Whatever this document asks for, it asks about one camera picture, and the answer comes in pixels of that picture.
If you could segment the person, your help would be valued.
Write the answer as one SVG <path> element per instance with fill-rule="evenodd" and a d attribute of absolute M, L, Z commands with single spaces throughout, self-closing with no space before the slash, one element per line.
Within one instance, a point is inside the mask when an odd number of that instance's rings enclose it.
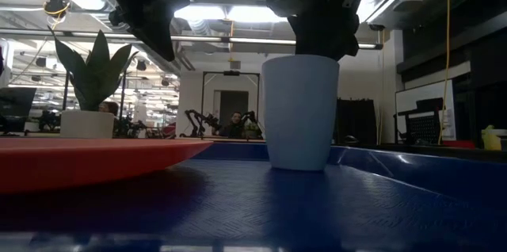
<path fill-rule="evenodd" d="M 218 135 L 230 139 L 245 139 L 246 138 L 245 122 L 248 118 L 251 118 L 253 116 L 254 116 L 253 112 L 248 112 L 245 114 L 241 114 L 240 112 L 234 112 L 231 115 L 231 120 L 229 124 L 218 130 Z"/>
<path fill-rule="evenodd" d="M 113 116 L 117 116 L 119 112 L 119 105 L 113 101 L 103 101 L 99 105 L 99 111 L 103 113 L 111 113 Z"/>

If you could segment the black background rig frame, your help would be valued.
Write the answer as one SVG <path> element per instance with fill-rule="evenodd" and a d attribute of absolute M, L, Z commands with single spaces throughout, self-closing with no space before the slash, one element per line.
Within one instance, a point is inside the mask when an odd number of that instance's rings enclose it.
<path fill-rule="evenodd" d="M 241 71 L 205 71 L 201 83 L 200 124 L 207 129 L 206 136 L 229 139 L 218 135 L 218 130 L 229 124 L 234 112 L 254 116 L 245 122 L 246 140 L 261 139 L 259 124 L 260 75 Z"/>

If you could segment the black perforated chair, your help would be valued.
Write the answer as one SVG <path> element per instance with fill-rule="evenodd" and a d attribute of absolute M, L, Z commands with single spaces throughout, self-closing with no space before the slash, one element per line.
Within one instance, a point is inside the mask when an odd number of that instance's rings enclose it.
<path fill-rule="evenodd" d="M 437 144 L 440 136 L 440 116 L 444 99 L 442 97 L 416 101 L 416 108 L 402 111 L 394 115 L 395 131 L 405 145 L 432 145 Z M 403 117 L 406 131 L 398 129 L 398 118 Z"/>

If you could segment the yellow bottle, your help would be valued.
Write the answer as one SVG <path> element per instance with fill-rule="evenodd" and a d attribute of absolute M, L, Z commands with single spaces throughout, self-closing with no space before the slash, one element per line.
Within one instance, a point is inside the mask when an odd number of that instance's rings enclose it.
<path fill-rule="evenodd" d="M 501 138 L 505 134 L 505 129 L 496 129 L 493 125 L 488 125 L 482 130 L 482 141 L 484 149 L 488 151 L 501 150 Z"/>

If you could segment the pink round plate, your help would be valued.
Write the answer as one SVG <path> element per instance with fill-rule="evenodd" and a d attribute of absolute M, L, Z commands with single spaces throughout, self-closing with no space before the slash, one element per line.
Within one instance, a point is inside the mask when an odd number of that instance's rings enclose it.
<path fill-rule="evenodd" d="M 0 194 L 92 185 L 164 170 L 212 141 L 0 138 Z"/>

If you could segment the blue plastic tray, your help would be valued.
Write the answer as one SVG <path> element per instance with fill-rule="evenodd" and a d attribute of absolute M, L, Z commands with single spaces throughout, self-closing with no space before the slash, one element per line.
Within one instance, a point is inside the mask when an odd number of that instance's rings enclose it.
<path fill-rule="evenodd" d="M 233 159 L 0 195 L 0 252 L 164 250 L 507 252 L 507 211 L 342 164 Z"/>

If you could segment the green snake plant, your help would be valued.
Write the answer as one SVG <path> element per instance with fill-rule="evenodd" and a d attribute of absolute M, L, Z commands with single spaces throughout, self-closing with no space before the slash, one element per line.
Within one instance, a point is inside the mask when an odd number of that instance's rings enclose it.
<path fill-rule="evenodd" d="M 79 53 L 65 45 L 51 28 L 49 31 L 55 41 L 58 60 L 70 73 L 70 82 L 80 109 L 99 110 L 99 105 L 117 91 L 122 74 L 137 52 L 132 52 L 131 44 L 125 44 L 110 55 L 108 41 L 100 30 L 92 50 L 83 59 Z"/>

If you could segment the light blue cup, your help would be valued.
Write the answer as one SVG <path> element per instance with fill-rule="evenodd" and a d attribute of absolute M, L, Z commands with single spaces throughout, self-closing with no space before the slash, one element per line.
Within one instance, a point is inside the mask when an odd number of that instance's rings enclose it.
<path fill-rule="evenodd" d="M 272 167 L 321 171 L 334 133 L 339 63 L 289 55 L 263 63 L 265 142 Z"/>

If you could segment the red flat object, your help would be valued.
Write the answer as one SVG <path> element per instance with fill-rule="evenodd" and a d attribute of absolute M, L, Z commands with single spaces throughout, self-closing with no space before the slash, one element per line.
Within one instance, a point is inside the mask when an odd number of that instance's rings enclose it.
<path fill-rule="evenodd" d="M 446 147 L 475 149 L 474 142 L 470 140 L 444 140 L 443 145 Z"/>

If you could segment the black monitor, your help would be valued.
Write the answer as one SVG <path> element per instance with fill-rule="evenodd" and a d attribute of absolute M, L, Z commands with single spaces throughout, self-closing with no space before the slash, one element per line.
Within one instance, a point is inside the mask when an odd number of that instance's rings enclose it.
<path fill-rule="evenodd" d="M 29 117 L 35 88 L 0 89 L 0 133 L 23 132 Z"/>

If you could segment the black aluminium rig frame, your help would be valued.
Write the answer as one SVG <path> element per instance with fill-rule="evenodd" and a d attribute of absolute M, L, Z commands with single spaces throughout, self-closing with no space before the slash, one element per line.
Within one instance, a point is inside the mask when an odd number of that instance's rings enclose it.
<path fill-rule="evenodd" d="M 62 40 L 82 40 L 91 41 L 96 37 L 95 32 L 77 32 L 77 31 L 54 31 L 54 34 Z M 9 38 L 27 38 L 42 39 L 44 37 L 52 37 L 50 30 L 44 29 L 12 29 L 0 28 L 0 36 Z M 131 42 L 141 44 L 142 41 L 128 33 L 112 33 L 106 32 L 107 40 L 113 42 Z M 262 39 L 262 38 L 246 38 L 246 37 L 229 37 L 229 36 L 171 36 L 172 41 L 177 42 L 206 42 L 206 43 L 225 43 L 225 44 L 267 44 L 277 46 L 295 46 L 294 40 L 281 39 Z"/>

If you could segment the white plant pot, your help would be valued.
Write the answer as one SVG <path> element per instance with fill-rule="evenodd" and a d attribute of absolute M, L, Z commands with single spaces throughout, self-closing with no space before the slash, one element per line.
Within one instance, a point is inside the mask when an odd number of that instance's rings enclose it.
<path fill-rule="evenodd" d="M 111 139 L 115 116 L 111 113 L 72 110 L 61 114 L 60 136 L 79 139 Z"/>

